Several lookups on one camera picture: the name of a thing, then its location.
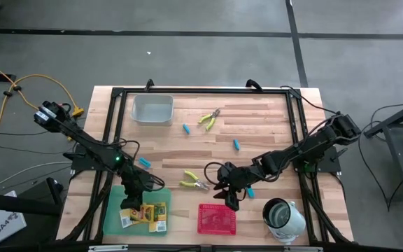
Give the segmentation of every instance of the green tray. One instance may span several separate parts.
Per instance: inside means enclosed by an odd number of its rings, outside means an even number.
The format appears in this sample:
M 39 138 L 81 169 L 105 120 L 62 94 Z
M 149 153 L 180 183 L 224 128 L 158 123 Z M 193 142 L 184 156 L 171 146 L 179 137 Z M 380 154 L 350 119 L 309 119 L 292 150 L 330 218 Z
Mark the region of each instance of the green tray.
M 142 235 L 163 237 L 166 232 L 149 232 L 148 223 L 139 223 L 130 227 L 122 228 L 120 222 L 120 203 L 126 198 L 123 185 L 114 185 L 111 188 L 110 199 L 106 209 L 104 221 L 104 235 Z M 143 192 L 143 203 L 152 204 L 158 202 L 166 202 L 167 208 L 167 230 L 169 230 L 169 210 L 171 208 L 171 191 L 163 188 L 156 192 Z

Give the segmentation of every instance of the pliers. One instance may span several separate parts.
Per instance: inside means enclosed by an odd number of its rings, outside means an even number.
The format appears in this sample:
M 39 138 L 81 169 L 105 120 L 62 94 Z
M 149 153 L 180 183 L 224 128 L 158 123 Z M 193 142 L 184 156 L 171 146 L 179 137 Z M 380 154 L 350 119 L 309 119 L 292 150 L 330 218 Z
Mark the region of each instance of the pliers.
M 201 182 L 199 180 L 199 178 L 197 178 L 197 176 L 195 176 L 195 174 L 193 174 L 190 171 L 185 171 L 185 174 L 191 176 L 191 178 L 193 178 L 195 180 L 195 183 L 186 182 L 186 181 L 180 181 L 180 185 L 185 186 L 185 187 L 191 187 L 191 188 L 196 188 L 197 187 L 197 188 L 209 190 L 208 185 L 206 185 L 204 182 Z
M 211 128 L 211 127 L 214 125 L 214 123 L 215 123 L 215 117 L 217 117 L 219 113 L 220 113 L 220 109 L 219 109 L 219 108 L 216 108 L 214 112 L 212 112 L 212 113 L 210 113 L 210 114 L 205 115 L 204 117 L 202 117 L 202 118 L 200 119 L 199 123 L 202 123 L 202 122 L 204 122 L 206 119 L 210 118 L 211 121 L 209 122 L 208 126 L 206 126 L 206 130 L 210 130 L 210 128 Z

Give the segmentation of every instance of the red plastic basket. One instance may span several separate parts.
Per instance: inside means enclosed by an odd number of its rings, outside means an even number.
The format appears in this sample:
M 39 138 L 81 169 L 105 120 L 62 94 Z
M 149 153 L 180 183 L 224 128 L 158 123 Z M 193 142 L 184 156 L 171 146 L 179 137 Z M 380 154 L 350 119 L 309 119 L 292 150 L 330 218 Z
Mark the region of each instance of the red plastic basket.
M 199 234 L 236 235 L 236 212 L 221 204 L 200 204 Z

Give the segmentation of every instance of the yellow package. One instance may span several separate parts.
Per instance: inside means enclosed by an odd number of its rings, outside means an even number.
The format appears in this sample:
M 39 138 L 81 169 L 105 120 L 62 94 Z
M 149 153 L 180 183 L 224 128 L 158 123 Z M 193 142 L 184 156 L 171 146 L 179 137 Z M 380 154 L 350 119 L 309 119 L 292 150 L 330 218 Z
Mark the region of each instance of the yellow package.
M 142 204 L 140 207 L 141 207 L 140 211 L 132 209 L 132 212 L 130 213 L 130 218 L 133 221 L 141 221 L 141 222 L 153 221 L 155 206 Z
M 167 231 L 167 209 L 166 202 L 154 204 L 153 222 L 148 224 L 149 232 L 165 232 Z
M 128 228 L 131 225 L 135 225 L 135 224 L 139 223 L 139 221 L 130 219 L 131 213 L 132 213 L 131 209 L 121 209 L 119 211 L 120 222 L 121 222 L 122 228 Z

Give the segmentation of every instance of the concrete floor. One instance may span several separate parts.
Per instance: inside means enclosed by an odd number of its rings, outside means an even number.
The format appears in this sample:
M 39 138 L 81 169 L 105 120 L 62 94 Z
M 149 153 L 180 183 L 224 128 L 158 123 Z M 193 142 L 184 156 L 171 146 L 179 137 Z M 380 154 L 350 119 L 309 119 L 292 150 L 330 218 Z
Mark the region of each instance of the concrete floor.
M 403 1 L 292 1 L 299 32 L 403 34 Z M 102 0 L 2 2 L 6 6 L 0 10 L 0 27 L 290 31 L 284 0 L 112 0 L 109 5 Z M 363 127 L 378 107 L 403 103 L 403 40 L 301 39 L 300 43 L 309 87 L 320 88 L 325 107 L 349 113 Z M 299 87 L 291 38 L 0 35 L 0 69 L 17 76 L 53 76 L 85 108 L 94 85 L 144 85 L 149 78 L 157 85 L 242 86 L 252 78 L 263 86 Z M 58 86 L 46 80 L 28 80 L 23 87 L 34 104 L 45 99 L 68 101 Z M 7 88 L 0 83 L 0 105 Z M 382 111 L 377 118 L 394 111 Z M 0 132 L 43 131 L 32 122 L 33 113 L 18 96 L 13 97 Z M 0 136 L 0 144 L 50 153 L 71 147 L 58 134 Z M 362 149 L 391 194 L 400 175 L 391 165 L 388 148 L 363 139 Z M 54 161 L 65 159 L 0 149 L 0 180 Z M 341 156 L 341 166 L 355 240 L 403 249 L 403 202 L 386 211 L 356 144 Z M 59 168 L 33 170 L 4 186 Z M 68 170 L 54 177 L 67 187 Z M 22 192 L 29 187 L 26 183 L 15 189 Z

